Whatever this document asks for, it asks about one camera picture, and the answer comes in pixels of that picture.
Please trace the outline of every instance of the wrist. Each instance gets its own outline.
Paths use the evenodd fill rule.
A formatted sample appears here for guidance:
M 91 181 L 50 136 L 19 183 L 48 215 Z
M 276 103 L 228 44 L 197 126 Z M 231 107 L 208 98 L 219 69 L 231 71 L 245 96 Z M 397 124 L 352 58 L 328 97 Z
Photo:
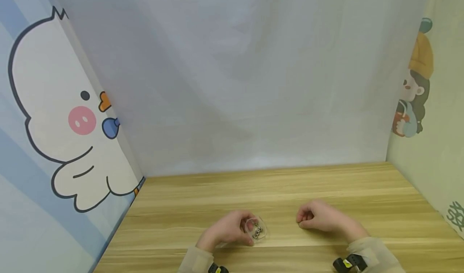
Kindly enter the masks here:
M 360 222 L 350 217 L 347 217 L 347 219 L 342 222 L 340 232 L 349 244 L 370 236 L 369 232 Z
M 219 243 L 219 237 L 216 233 L 214 233 L 214 230 L 210 227 L 201 234 L 195 246 L 198 249 L 202 249 L 203 251 L 212 253 L 214 252 L 214 248 L 216 248 L 216 246 L 219 245 Z

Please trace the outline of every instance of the orange beak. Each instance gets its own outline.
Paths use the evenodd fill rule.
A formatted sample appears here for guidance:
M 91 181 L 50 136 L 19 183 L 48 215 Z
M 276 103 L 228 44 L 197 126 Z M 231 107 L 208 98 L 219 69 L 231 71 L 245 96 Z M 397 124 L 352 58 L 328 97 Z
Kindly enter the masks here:
M 98 106 L 98 109 L 100 109 L 101 112 L 105 112 L 110 107 L 111 107 L 111 102 L 110 102 L 110 99 L 108 99 L 106 92 L 104 91 L 101 92 L 100 93 L 100 105 Z

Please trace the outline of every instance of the beige sleeve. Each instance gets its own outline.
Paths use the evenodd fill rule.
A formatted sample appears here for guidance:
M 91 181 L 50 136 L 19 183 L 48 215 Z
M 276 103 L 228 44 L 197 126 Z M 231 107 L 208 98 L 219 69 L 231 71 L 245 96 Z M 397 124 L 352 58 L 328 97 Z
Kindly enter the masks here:
M 406 273 L 381 239 L 367 237 L 351 243 L 350 254 L 361 255 L 367 269 L 363 273 Z
M 213 259 L 210 252 L 192 246 L 187 250 L 177 273 L 208 273 Z

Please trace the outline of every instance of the hand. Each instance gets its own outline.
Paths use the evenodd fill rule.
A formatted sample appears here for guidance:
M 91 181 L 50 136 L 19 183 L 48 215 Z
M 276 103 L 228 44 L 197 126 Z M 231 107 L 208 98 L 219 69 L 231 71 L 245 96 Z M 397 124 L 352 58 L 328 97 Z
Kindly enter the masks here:
M 213 252 L 219 243 L 240 242 L 244 245 L 253 246 L 253 239 L 245 233 L 245 221 L 255 218 L 255 216 L 246 210 L 232 211 L 216 224 L 204 231 L 198 240 L 196 247 L 204 251 Z
M 399 135 L 404 135 L 404 127 L 405 127 L 406 121 L 404 119 L 401 119 L 396 123 L 396 133 Z
M 359 222 L 322 200 L 313 200 L 300 206 L 296 222 L 303 229 L 340 233 L 348 243 L 369 237 L 369 233 Z

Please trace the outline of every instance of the wooden tabletop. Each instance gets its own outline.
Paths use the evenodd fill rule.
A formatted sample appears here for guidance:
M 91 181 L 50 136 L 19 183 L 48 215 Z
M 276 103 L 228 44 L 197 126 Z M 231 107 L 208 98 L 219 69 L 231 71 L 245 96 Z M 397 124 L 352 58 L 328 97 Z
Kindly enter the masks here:
M 389 163 L 148 178 L 95 272 L 177 272 L 186 249 L 233 209 L 259 215 L 269 235 L 218 249 L 231 273 L 333 272 L 347 245 L 295 222 L 316 198 L 381 237 L 407 272 L 464 272 L 464 241 Z

